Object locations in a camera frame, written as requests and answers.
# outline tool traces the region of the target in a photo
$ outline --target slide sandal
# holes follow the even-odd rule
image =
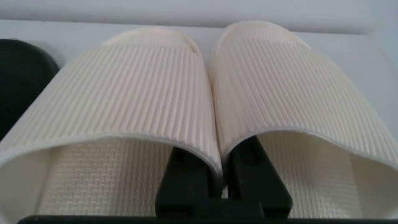
[[[20,40],[0,40],[0,141],[58,70],[42,49]]]
[[[69,61],[0,143],[0,223],[154,216],[172,146],[221,180],[201,53],[179,32],[121,34]]]
[[[328,58],[275,24],[226,28],[209,69],[221,159],[256,136],[290,217],[398,218],[398,144]]]

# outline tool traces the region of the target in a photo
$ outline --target textured footbed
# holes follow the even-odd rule
[[[155,216],[171,150],[131,139],[60,147],[51,152],[37,214]]]

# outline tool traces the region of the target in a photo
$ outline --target white surface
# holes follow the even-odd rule
[[[263,20],[302,32],[344,33],[376,25],[369,0],[6,0],[0,19],[192,27]]]
[[[1,38],[18,38],[46,50],[63,66],[72,57],[105,40],[141,26],[67,22],[0,21]],[[223,33],[218,28],[170,27],[190,36],[205,63]],[[296,33],[312,49],[329,56],[347,74],[398,139],[398,71],[377,44],[366,35]]]

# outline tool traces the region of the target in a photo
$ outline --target ribbed texture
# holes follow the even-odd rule
[[[291,218],[363,217],[349,152],[293,132],[259,140],[293,198]]]
[[[52,152],[37,213],[155,216],[171,149],[130,139],[61,147]]]
[[[291,217],[369,217],[349,152],[398,168],[398,144],[360,92],[284,29],[238,23],[223,37],[210,67],[222,159],[270,133],[260,141],[294,199]]]
[[[178,145],[220,175],[202,58],[177,47],[111,45],[85,53],[60,70],[11,129],[0,157],[103,137]]]
[[[398,167],[398,144],[333,62],[268,40],[223,45],[213,94],[224,158],[247,136],[295,130]]]

